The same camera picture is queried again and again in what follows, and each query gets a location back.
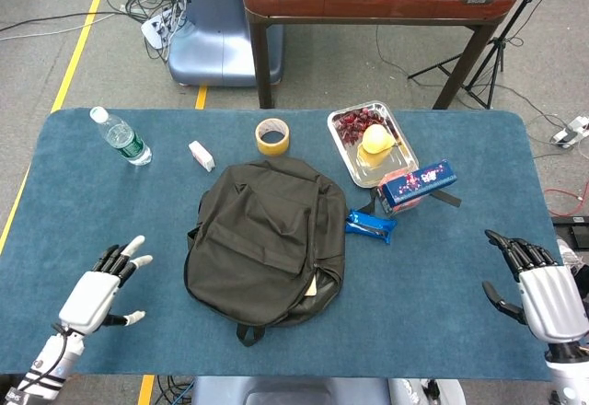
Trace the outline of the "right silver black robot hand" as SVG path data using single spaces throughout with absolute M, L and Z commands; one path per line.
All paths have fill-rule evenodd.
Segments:
M 501 252 L 521 297 L 521 305 L 507 302 L 485 281 L 482 288 L 491 304 L 504 315 L 526 325 L 547 344 L 579 341 L 589 334 L 589 317 L 571 271 L 544 248 L 521 238 L 487 229 L 489 242 Z

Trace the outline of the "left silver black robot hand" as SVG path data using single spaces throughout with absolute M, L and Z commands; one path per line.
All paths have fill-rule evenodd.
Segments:
M 122 246 L 110 246 L 80 277 L 58 316 L 66 334 L 87 336 L 100 327 L 128 327 L 145 317 L 143 310 L 126 315 L 111 313 L 119 290 L 139 268 L 153 261 L 151 255 L 133 257 L 144 242 L 145 237 L 139 235 Z

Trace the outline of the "black fabric backpack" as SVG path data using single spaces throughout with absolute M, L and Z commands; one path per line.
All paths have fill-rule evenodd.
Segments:
M 349 212 L 340 186 L 303 160 L 229 166 L 188 234 L 185 288 L 235 322 L 246 347 L 270 327 L 303 323 L 341 291 Z M 314 276 L 318 292 L 305 296 Z

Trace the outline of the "white sneaker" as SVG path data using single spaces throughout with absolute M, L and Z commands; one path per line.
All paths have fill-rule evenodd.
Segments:
M 589 265 L 584 262 L 583 258 L 561 237 L 557 237 L 557 243 L 563 265 L 569 269 L 572 275 L 575 278 L 589 278 Z

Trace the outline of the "black floor device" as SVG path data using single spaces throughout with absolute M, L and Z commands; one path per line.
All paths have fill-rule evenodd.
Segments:
M 589 216 L 552 216 L 552 224 L 573 250 L 589 252 Z

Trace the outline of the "blue table mat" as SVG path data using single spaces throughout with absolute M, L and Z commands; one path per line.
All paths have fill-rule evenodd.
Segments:
M 454 207 L 434 198 L 398 216 L 390 242 L 349 235 L 340 294 L 318 316 L 272 328 L 251 347 L 233 322 L 183 283 L 187 235 L 217 179 L 191 156 L 201 142 L 216 167 L 260 158 L 260 110 L 125 110 L 153 151 L 134 167 L 109 148 L 85 109 L 48 117 L 0 254 L 0 374 L 37 357 L 75 284 L 112 244 L 141 235 L 153 261 L 116 294 L 112 311 L 143 310 L 130 327 L 85 340 L 85 374 L 372 376 L 546 380 L 546 347 L 499 313 L 491 282 L 520 300 L 487 230 L 552 253 L 556 235 L 525 125 L 501 110 L 398 110 L 420 163 L 447 159 Z

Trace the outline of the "clear plastic water bottle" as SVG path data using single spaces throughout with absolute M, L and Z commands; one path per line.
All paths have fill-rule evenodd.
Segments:
M 130 164 L 145 166 L 151 162 L 151 148 L 126 121 L 100 106 L 92 108 L 89 117 L 102 138 Z

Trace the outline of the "pink pack under carton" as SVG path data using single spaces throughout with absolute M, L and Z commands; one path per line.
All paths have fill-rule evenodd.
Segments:
M 421 186 L 415 172 L 400 170 L 387 173 L 376 187 L 385 214 L 393 216 L 416 207 L 424 198 L 417 194 Z

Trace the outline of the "blue printed carton box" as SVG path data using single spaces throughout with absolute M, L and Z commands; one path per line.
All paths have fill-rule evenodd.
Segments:
M 379 186 L 379 190 L 388 205 L 396 208 L 452 185 L 456 180 L 455 171 L 444 159 L 398 178 L 388 179 Z

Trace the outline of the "small white box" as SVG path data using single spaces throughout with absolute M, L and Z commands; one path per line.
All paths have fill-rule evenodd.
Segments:
M 198 141 L 192 141 L 188 148 L 194 159 L 207 171 L 211 172 L 215 168 L 212 154 Z

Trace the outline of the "blue cookie snack packet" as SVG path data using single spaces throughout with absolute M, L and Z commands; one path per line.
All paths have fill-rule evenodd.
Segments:
M 398 222 L 360 211 L 350 211 L 345 220 L 345 232 L 377 238 L 389 244 Z

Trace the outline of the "shiny metal tray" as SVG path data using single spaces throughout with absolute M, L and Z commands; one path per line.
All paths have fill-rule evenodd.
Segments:
M 336 116 L 363 107 L 376 110 L 385 120 L 381 124 L 387 128 L 395 139 L 395 144 L 391 148 L 376 155 L 368 154 L 362 148 L 363 137 L 354 145 L 345 145 L 333 124 Z M 327 125 L 352 181 L 361 188 L 375 187 L 389 172 L 400 170 L 411 172 L 419 167 L 419 161 L 402 133 L 393 113 L 381 101 L 373 100 L 342 110 L 335 110 L 328 116 Z

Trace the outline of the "blue-grey robot torso base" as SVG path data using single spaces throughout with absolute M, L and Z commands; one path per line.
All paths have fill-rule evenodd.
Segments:
M 191 405 L 467 405 L 455 379 L 197 376 Z

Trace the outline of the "yellow pear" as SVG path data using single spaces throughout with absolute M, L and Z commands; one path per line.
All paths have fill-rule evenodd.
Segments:
M 393 135 L 382 124 L 368 126 L 363 134 L 362 148 L 371 155 L 379 154 L 395 144 Z

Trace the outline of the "yellow tape roll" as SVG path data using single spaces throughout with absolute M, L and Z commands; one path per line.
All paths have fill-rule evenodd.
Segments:
M 254 134 L 257 148 L 265 156 L 279 156 L 289 148 L 290 128 L 281 119 L 269 118 L 261 121 Z

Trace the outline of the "black tripod stand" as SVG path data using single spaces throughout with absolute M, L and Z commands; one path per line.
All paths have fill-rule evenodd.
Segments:
M 475 74 L 470 78 L 466 84 L 462 84 L 460 89 L 465 91 L 470 98 L 473 98 L 482 108 L 486 110 L 491 109 L 494 90 L 497 86 L 497 76 L 504 70 L 504 52 L 506 47 L 514 43 L 518 39 L 518 34 L 526 26 L 529 19 L 535 13 L 535 8 L 540 5 L 543 0 L 522 0 L 516 10 L 513 12 L 511 18 L 503 28 L 502 32 L 490 39 L 488 45 L 491 46 L 489 52 L 484 56 Z M 524 10 L 530 5 L 536 3 L 535 8 L 529 13 L 525 22 L 516 31 L 512 31 L 516 21 L 524 13 Z M 480 92 L 476 92 L 474 88 L 479 84 L 479 80 L 483 77 L 483 71 L 492 66 L 490 70 L 491 76 L 483 85 Z

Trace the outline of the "red grape bunch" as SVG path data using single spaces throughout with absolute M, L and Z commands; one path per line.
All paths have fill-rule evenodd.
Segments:
M 333 124 L 342 142 L 345 145 L 354 145 L 363 137 L 369 126 L 381 124 L 384 121 L 384 118 L 376 110 L 363 107 L 336 116 Z

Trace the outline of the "white power strip with plugs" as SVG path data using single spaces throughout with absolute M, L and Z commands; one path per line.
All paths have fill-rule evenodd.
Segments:
M 141 31 L 148 45 L 155 50 L 165 49 L 177 29 L 178 18 L 171 10 L 153 16 L 141 25 Z

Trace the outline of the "blue-grey machine base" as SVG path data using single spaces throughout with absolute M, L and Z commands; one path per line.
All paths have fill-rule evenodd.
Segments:
M 172 78 L 190 86 L 254 87 L 255 67 L 243 0 L 187 0 L 185 24 L 171 39 Z

